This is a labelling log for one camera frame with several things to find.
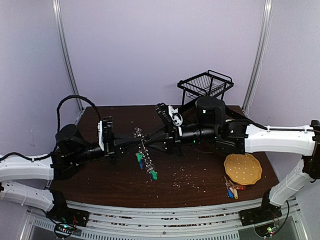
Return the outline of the grey disc keyring organizer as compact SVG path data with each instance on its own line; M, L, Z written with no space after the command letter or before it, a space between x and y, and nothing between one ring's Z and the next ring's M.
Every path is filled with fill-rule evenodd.
M144 137L144 135L142 133L142 129L139 127L136 127L134 130L135 130L134 137L141 138L141 143L138 144L138 152L137 153L143 154L143 159L142 159L141 163L139 163L139 167L140 167L140 169L145 169L147 174L150 177L150 180L153 181L150 176L150 171L152 171L152 170L156 171L156 170L155 170L155 166L152 162L152 159L150 158L149 151L148 151L147 147L145 147L144 142L142 141L142 139Z

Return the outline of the green key tag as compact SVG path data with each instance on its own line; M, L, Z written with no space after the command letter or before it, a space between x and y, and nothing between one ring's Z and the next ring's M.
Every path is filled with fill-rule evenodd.
M142 162L142 159L143 159L143 154L142 153L140 153L140 152L137 152L136 154L135 154L135 156L136 156L136 158L137 158L137 161L139 162L139 163L141 163Z
M155 170L151 170L149 174L150 174L150 178L151 178L153 181L158 180L158 173L157 173Z

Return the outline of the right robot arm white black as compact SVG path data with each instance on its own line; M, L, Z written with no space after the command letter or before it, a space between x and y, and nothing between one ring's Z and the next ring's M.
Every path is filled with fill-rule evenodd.
M320 123L275 127L258 124L230 110L225 102L212 96L201 96L175 108L157 104L156 113L163 127L141 140L137 159L153 180L158 178L148 148L171 154L184 145L211 143L229 156L247 156L257 152L279 152L301 155L296 167L280 183L268 190L256 210L259 220L268 220L309 181L320 177Z

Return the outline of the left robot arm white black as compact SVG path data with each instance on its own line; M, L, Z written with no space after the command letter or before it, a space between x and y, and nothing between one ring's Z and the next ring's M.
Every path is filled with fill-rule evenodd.
M143 140L137 129L134 137L115 137L112 118L100 120L98 140L88 142L77 125L67 124L55 135L53 152L23 156L11 152L0 157L0 199L21 206L30 206L57 217L61 222L72 218L64 194L57 190L38 189L21 180L63 181L72 178L83 164L104 158L116 159Z

